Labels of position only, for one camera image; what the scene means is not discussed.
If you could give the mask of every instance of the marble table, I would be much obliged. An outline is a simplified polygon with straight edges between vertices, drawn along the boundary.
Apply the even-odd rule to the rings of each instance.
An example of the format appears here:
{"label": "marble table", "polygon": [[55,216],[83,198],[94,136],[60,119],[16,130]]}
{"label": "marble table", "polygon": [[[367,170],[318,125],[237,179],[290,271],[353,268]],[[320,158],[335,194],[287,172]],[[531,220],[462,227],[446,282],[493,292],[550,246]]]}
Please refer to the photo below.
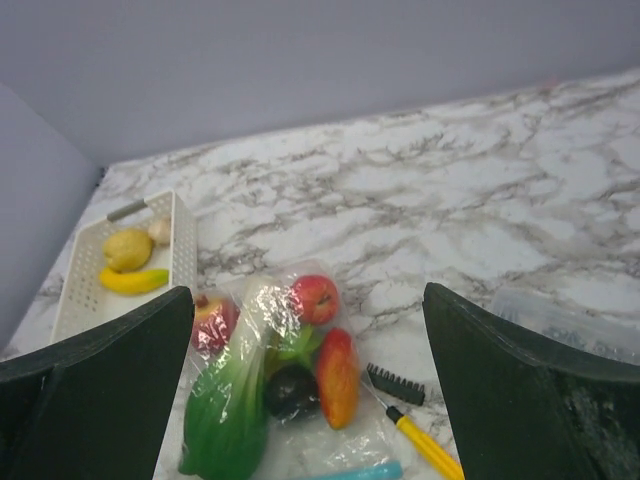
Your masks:
{"label": "marble table", "polygon": [[[79,225],[169,187],[198,217],[202,288],[297,258],[329,264],[364,355],[426,384],[411,413],[454,454],[427,281],[482,306],[509,285],[640,319],[640,70],[118,164]],[[5,357],[47,343],[72,242]],[[439,478],[392,442],[405,478]]]}

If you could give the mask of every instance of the apple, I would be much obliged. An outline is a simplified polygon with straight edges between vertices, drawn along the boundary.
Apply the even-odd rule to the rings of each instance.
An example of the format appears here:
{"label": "apple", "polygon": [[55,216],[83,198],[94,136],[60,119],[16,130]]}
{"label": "apple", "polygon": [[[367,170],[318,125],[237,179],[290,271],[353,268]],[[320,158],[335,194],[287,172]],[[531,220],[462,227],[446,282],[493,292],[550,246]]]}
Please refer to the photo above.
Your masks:
{"label": "apple", "polygon": [[323,275],[304,275],[291,286],[291,303],[300,323],[324,325],[340,308],[336,285]]}
{"label": "apple", "polygon": [[226,297],[199,295],[195,305],[191,344],[199,352],[219,353],[231,339],[240,310]]}

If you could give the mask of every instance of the dark purple eggplant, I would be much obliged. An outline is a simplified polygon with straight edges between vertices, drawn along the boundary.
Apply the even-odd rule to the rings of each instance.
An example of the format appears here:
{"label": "dark purple eggplant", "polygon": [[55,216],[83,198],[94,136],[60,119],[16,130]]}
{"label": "dark purple eggplant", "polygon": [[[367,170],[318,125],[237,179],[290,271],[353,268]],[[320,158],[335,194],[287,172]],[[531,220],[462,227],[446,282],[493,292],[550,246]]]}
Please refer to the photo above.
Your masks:
{"label": "dark purple eggplant", "polygon": [[300,364],[282,367],[267,382],[264,403],[279,420],[304,418],[315,412],[320,396],[313,373]]}

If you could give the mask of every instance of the plastic bag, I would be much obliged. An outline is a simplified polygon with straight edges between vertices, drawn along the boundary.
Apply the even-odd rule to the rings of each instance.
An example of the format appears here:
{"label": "plastic bag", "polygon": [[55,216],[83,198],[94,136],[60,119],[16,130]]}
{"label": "plastic bag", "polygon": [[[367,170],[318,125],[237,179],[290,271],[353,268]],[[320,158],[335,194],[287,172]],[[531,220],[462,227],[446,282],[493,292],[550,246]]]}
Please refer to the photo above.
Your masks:
{"label": "plastic bag", "polygon": [[325,268],[298,263],[195,300],[176,478],[402,476]]}

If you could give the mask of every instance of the wall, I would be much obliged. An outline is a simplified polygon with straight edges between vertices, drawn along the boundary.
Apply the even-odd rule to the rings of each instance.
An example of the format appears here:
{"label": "wall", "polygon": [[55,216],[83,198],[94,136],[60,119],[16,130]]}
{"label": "wall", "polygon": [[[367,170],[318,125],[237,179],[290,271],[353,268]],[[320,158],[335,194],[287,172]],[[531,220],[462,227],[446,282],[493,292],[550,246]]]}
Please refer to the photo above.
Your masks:
{"label": "wall", "polygon": [[93,191],[98,168],[0,84],[0,352]]}
{"label": "wall", "polygon": [[0,81],[108,163],[640,63],[637,0],[6,0]]}

